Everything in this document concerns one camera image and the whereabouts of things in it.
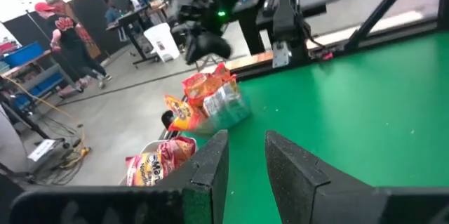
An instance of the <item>black t-shirt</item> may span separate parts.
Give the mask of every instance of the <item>black t-shirt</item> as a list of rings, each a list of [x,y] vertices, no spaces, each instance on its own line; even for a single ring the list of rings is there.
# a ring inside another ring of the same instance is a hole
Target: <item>black t-shirt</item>
[[[47,19],[47,25],[51,31],[59,29],[61,39],[59,42],[66,48],[73,48],[79,45],[81,38],[76,33],[76,21],[65,15],[52,15]]]

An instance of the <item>red cap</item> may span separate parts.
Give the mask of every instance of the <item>red cap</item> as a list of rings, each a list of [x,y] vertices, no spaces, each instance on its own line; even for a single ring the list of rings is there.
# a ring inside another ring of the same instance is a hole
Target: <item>red cap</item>
[[[36,11],[52,11],[52,10],[55,10],[55,8],[52,6],[49,6],[47,3],[41,2],[41,3],[37,3],[34,6],[34,10],[36,10]]]

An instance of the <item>blue bin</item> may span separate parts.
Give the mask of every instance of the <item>blue bin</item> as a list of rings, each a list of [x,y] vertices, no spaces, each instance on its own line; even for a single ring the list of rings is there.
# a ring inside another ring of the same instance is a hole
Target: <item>blue bin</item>
[[[53,84],[55,84],[56,82],[60,81],[61,79],[62,79],[61,73],[56,72],[55,74],[51,75],[49,78],[43,80],[40,84],[38,84],[37,88],[43,91],[48,87],[52,86]]]
[[[32,95],[39,95],[41,90],[39,90],[38,88],[34,87],[33,89],[29,90],[29,92]],[[28,97],[27,94],[21,93],[18,94],[17,97],[15,97],[14,99],[14,103],[17,107],[19,107],[20,109],[22,109],[25,104],[27,104],[28,101],[30,101],[32,98]]]
[[[17,67],[35,59],[43,54],[43,49],[39,43],[34,42],[30,45],[19,48],[5,57],[4,61],[11,67]]]

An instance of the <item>red snack bag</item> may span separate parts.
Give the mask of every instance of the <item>red snack bag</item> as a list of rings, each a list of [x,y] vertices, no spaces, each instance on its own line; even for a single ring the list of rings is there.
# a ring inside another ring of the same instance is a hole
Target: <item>red snack bag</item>
[[[161,143],[156,152],[126,158],[127,186],[153,186],[196,152],[195,140],[178,136]]]
[[[223,82],[226,82],[231,78],[231,71],[226,68],[226,65],[223,62],[220,62],[215,68],[213,75],[223,80]]]
[[[182,82],[189,104],[203,105],[204,98],[214,94],[222,85],[222,80],[214,74],[196,73]]]
[[[166,104],[176,115],[175,120],[168,127],[169,131],[192,131],[206,119],[199,108],[171,95],[166,95]]]

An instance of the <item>yellow cable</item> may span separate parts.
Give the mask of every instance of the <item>yellow cable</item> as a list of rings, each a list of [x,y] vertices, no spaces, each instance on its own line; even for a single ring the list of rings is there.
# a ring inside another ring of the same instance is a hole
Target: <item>yellow cable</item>
[[[66,112],[66,111],[64,111],[64,110],[62,110],[62,109],[60,109],[60,108],[57,108],[56,106],[54,106],[54,105],[48,103],[47,101],[45,101],[45,100],[43,100],[43,99],[41,99],[41,98],[39,98],[39,97],[36,97],[35,95],[32,95],[29,91],[27,91],[27,89],[23,88],[23,86],[21,86],[21,85],[20,85],[18,82],[16,82],[14,79],[11,79],[11,78],[5,77],[5,76],[2,76],[2,77],[3,77],[4,79],[10,81],[11,83],[15,84],[17,87],[19,87],[23,92],[25,92],[28,96],[32,97],[33,99],[39,100],[39,101],[41,101],[42,103],[46,104],[47,106],[53,108],[54,110],[56,110],[56,111],[58,111],[58,112],[60,112],[60,113],[62,113],[62,114],[64,114],[64,115],[66,115],[67,117],[69,117],[69,118],[75,123],[75,125],[82,124],[82,123],[79,123],[79,122],[75,119],[75,117],[72,116],[71,114],[69,114],[68,112]],[[61,168],[63,168],[63,169],[68,169],[68,168],[73,167],[75,164],[77,164],[79,161],[81,161],[81,160],[84,158],[84,156],[85,156],[86,154],[88,154],[88,151],[90,151],[90,148],[88,148],[89,150],[86,150],[85,145],[84,145],[84,140],[85,140],[85,132],[84,132],[84,125],[83,125],[83,126],[81,127],[81,142],[80,142],[80,144],[74,149],[74,151],[75,151],[76,149],[78,149],[77,152],[79,152],[80,157],[71,160],[68,164],[66,164],[66,165],[64,165],[64,166],[61,166]]]

